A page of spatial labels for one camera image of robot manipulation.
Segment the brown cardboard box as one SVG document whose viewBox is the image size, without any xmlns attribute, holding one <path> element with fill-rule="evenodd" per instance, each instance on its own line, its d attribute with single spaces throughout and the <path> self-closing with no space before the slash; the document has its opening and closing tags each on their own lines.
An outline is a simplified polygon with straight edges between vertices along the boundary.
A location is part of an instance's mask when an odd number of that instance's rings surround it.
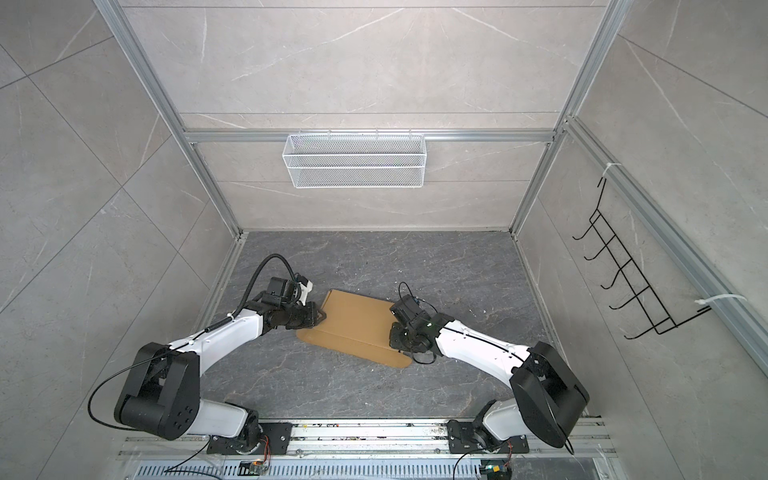
<svg viewBox="0 0 768 480">
<path fill-rule="evenodd" d="M 326 319 L 296 332 L 299 340 L 393 368 L 406 368 L 412 359 L 390 347 L 395 317 L 391 301 L 331 290 L 321 310 Z"/>
</svg>

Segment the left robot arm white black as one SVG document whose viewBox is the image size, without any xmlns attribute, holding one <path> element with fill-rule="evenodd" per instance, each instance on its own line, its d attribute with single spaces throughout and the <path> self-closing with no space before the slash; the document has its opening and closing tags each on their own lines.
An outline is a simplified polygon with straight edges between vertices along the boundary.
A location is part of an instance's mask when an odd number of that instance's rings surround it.
<svg viewBox="0 0 768 480">
<path fill-rule="evenodd" d="M 166 440 L 191 434 L 255 442 L 258 414 L 203 399 L 201 377 L 234 350 L 273 329 L 308 329 L 322 322 L 325 314 L 307 299 L 312 289 L 303 276 L 273 277 L 264 291 L 224 320 L 169 344 L 144 345 L 118 396 L 114 419 Z"/>
</svg>

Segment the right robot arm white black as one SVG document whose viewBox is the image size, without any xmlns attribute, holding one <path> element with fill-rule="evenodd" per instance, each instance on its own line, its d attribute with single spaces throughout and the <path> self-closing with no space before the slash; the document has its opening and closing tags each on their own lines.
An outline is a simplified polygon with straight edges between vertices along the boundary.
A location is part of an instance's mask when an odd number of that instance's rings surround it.
<svg viewBox="0 0 768 480">
<path fill-rule="evenodd" d="M 456 436 L 472 450 L 495 451 L 510 440 L 534 436 L 554 448 L 571 450 L 570 434 L 590 396 L 582 382 L 548 343 L 508 343 L 475 331 L 442 312 L 433 314 L 411 294 L 390 307 L 395 321 L 390 347 L 410 355 L 430 352 L 464 362 L 504 383 L 508 400 L 487 403 L 471 429 Z"/>
</svg>

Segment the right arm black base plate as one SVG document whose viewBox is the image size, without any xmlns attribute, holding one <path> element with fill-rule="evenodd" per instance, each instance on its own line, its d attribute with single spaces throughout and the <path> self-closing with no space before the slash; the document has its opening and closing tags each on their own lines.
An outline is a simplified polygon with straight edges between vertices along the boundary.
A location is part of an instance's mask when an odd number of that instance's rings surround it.
<svg viewBox="0 0 768 480">
<path fill-rule="evenodd" d="M 474 422 L 463 422 L 455 419 L 448 420 L 445 426 L 449 451 L 452 454 L 464 454 L 475 450 L 511 454 L 530 452 L 525 435 L 515 435 L 506 440 L 498 440 L 484 427 L 476 426 Z"/>
</svg>

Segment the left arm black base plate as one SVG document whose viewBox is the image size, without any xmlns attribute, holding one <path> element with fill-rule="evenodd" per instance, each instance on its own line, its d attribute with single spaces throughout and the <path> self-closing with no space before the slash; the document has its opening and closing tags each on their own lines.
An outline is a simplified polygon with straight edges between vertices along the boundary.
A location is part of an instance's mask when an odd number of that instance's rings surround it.
<svg viewBox="0 0 768 480">
<path fill-rule="evenodd" d="M 244 432 L 235 438 L 214 436 L 207 447 L 207 454 L 221 455 L 285 455 L 291 438 L 290 422 L 266 422 L 246 425 Z"/>
</svg>

